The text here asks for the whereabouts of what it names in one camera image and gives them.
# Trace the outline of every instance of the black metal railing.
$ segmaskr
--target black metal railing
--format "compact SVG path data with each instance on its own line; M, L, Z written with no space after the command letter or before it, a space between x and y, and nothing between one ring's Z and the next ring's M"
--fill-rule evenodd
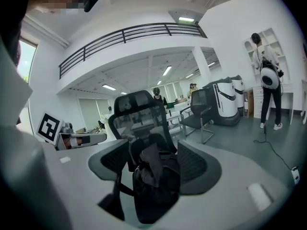
M199 25L151 23L127 27L104 35L74 52L59 65L59 78L78 63L86 61L87 58L105 48L120 43L127 43L129 40L156 35L191 35L207 38Z

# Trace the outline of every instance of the white shelf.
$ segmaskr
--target white shelf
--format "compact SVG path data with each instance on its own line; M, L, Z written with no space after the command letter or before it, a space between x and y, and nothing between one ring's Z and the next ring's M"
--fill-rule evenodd
M283 49L278 41L278 38L272 28L267 28L258 33L261 37L262 43L264 46L269 45L273 51L277 54L279 60L279 68L284 72L284 81L290 82L290 72L287 64L286 57L283 53ZM251 38L248 38L243 41L245 52L247 52L247 57L249 63L253 69L253 74L257 83L260 83L260 71L255 68L255 63L253 62L253 52L256 49L256 45L251 41Z

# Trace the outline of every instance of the white pillar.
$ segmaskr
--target white pillar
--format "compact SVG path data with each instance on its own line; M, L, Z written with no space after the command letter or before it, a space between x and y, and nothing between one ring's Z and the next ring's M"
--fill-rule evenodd
M198 47L198 46L194 47L194 49L192 50L192 53L196 60L197 66L200 70L201 78L203 80L203 86L205 86L206 84L212 82L212 77L211 77L211 73L208 67L208 63L206 61L205 56L203 55L201 47Z

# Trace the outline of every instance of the ceiling light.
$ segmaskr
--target ceiling light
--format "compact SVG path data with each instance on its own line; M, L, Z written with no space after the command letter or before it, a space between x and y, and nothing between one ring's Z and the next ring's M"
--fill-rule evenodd
M185 17L179 17L180 21L189 21L189 22L193 22L194 19L190 19L190 18L185 18Z
M215 64L215 62L212 62L211 64L208 65L208 67L209 67L209 66L212 66L212 65L214 65L214 64Z
M116 89L114 89L113 87L110 87L109 85L102 85L102 87L105 87L105 88L107 88L107 89L109 89L109 90L116 90Z
M172 68L171 66L168 66L166 68L165 72L163 73L163 76L165 76L168 73L168 71L171 70L171 68Z

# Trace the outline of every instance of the window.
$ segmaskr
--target window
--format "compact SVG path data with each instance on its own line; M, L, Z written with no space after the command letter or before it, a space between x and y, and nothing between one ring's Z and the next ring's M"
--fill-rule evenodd
M87 130L98 127L101 115L109 114L109 101L101 99L79 99L80 109Z
M97 101L97 106L98 106L100 115L108 114L109 113L108 100L96 100L96 101Z
M175 91L176 91L177 97L183 95L182 89L181 89L181 86L180 86L179 82L174 82L174 87L175 87Z
M20 47L21 47L21 56L19 60L19 64L17 66L17 72L19 75L28 83L29 82L29 76L30 76L30 70L32 61L34 59L34 54L36 51L37 45L26 41L24 39L21 39L20 41ZM17 128L20 131L33 134L32 125L30 121L30 115L28 110L28 102L21 111L19 115L20 122L17 125Z
M81 112L87 130L92 130L98 127L100 120L99 111L95 99L79 99Z
M174 102L177 97L176 97L176 94L175 94L175 89L174 89L173 83L169 83L169 84L166 85L166 92L167 92L169 101Z
M28 83L30 69L37 46L24 39L20 40L19 42L21 48L21 56L17 66L17 72Z

